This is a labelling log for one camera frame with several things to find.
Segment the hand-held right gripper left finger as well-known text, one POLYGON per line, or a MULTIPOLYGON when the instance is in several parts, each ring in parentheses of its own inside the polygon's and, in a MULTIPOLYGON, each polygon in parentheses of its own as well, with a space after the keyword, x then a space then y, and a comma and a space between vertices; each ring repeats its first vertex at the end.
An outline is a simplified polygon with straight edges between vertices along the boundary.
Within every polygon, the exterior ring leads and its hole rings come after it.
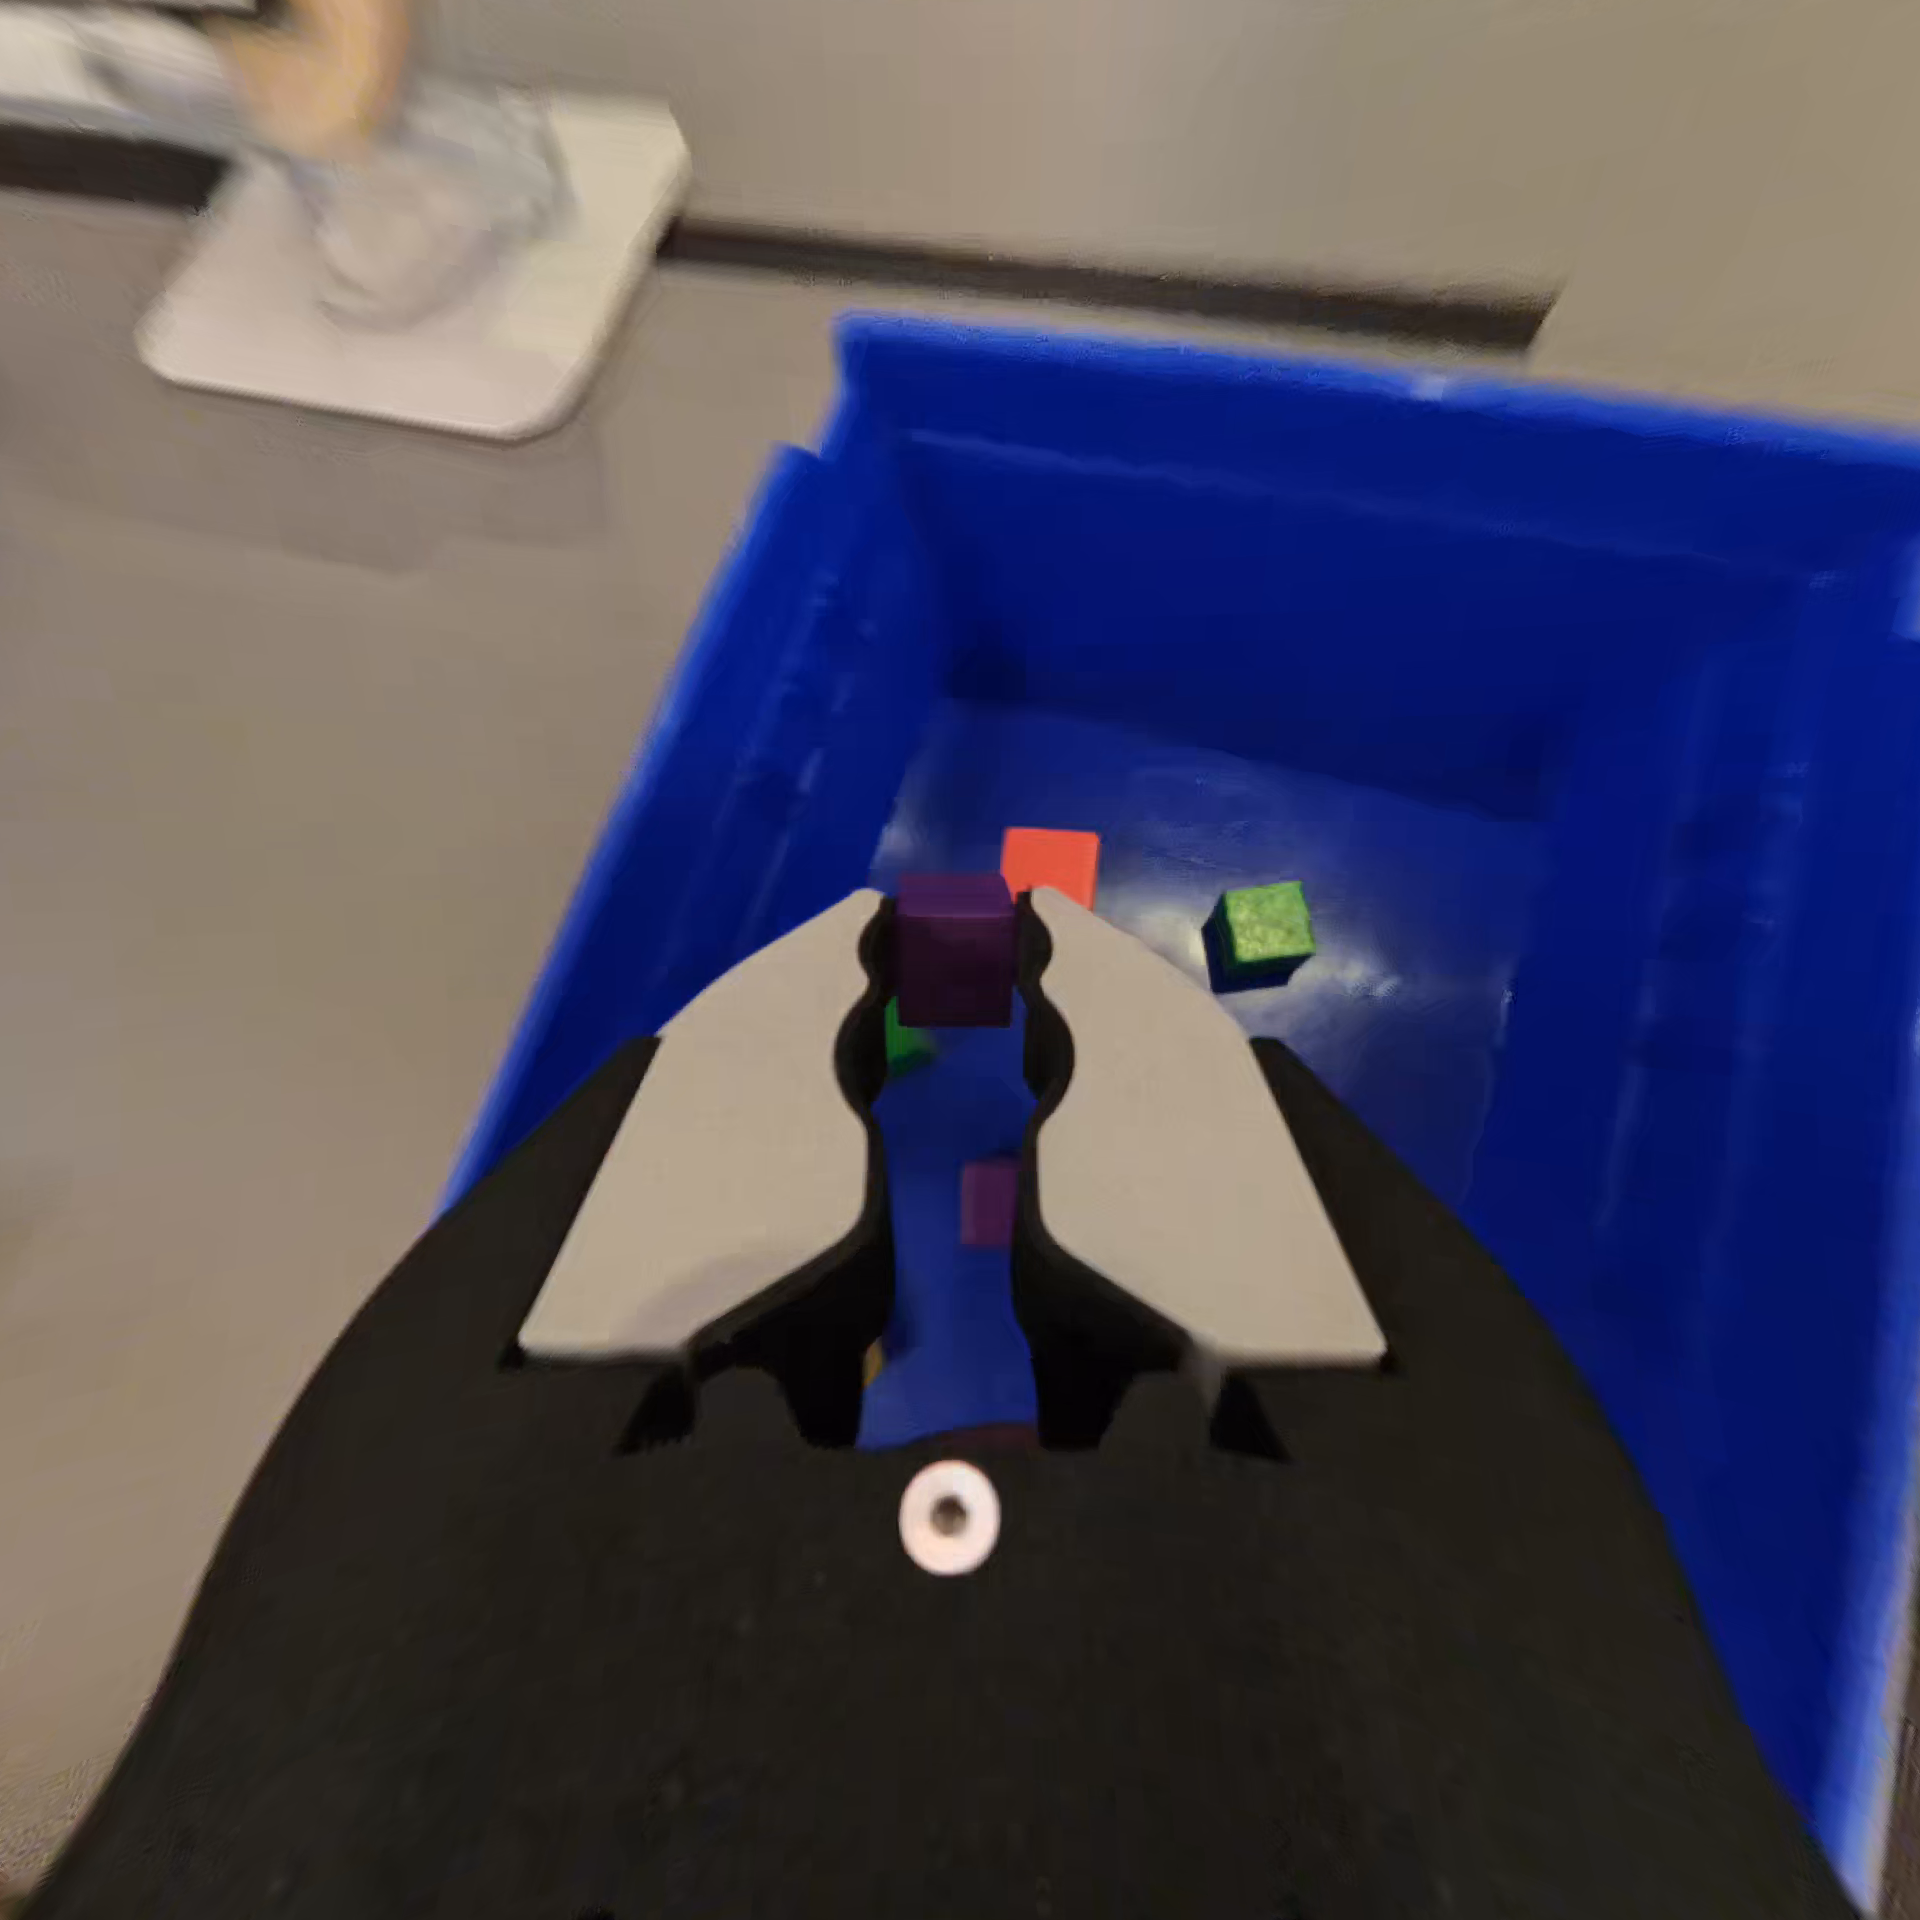
POLYGON ((656 1035, 521 1320, 528 1361, 760 1369, 857 1440, 896 1257, 876 1103, 892 905, 874 888, 738 961, 656 1035))

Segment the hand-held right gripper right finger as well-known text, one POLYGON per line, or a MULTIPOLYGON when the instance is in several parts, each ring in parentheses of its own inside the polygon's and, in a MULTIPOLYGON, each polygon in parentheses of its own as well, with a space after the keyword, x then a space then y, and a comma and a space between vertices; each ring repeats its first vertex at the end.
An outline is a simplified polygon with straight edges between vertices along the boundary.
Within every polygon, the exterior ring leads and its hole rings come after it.
POLYGON ((1212 992, 1056 888, 1018 909, 1024 1082, 1012 1299, 1044 1449, 1094 1449, 1169 1376, 1205 1431, 1269 1376, 1389 1349, 1257 1044, 1212 992))

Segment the red wooden cube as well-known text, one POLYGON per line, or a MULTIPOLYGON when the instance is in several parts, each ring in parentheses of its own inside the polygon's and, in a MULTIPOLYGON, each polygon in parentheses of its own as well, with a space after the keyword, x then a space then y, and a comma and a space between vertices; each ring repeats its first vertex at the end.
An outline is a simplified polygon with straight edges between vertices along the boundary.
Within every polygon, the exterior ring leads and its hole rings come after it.
POLYGON ((1012 899, 1049 889, 1094 909, 1099 856, 1098 833, 1011 825, 1000 843, 1000 876, 1012 899))

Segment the blue plastic bin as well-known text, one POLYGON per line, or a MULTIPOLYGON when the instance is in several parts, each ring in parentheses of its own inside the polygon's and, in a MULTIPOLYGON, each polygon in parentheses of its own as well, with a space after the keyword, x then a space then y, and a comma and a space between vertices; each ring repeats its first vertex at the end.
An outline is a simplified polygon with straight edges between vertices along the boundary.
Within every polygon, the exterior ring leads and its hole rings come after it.
POLYGON ((851 314, 451 1173, 859 885, 1093 833, 1569 1346, 1882 1891, 1914 1565, 1915 428, 851 314))

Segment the white metal stand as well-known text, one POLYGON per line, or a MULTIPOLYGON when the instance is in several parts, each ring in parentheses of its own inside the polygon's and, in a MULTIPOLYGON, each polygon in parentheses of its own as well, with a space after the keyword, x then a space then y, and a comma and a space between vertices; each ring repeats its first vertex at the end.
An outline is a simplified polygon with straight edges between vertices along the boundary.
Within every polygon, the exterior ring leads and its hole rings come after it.
POLYGON ((566 421, 656 265, 690 184, 660 103, 545 101, 566 199, 558 219, 411 327, 323 304, 294 187, 243 161, 193 223, 174 277, 136 324, 136 355, 194 394, 521 443, 566 421))

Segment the white document stand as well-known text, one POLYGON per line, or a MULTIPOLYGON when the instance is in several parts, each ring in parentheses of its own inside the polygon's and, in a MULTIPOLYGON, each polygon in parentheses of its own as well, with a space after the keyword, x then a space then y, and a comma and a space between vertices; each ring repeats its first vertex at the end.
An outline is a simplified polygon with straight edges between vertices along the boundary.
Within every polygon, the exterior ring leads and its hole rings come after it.
POLYGON ((208 37, 253 135, 301 161, 342 161, 393 116, 413 13, 410 2, 286 2, 272 18, 216 21, 208 37))

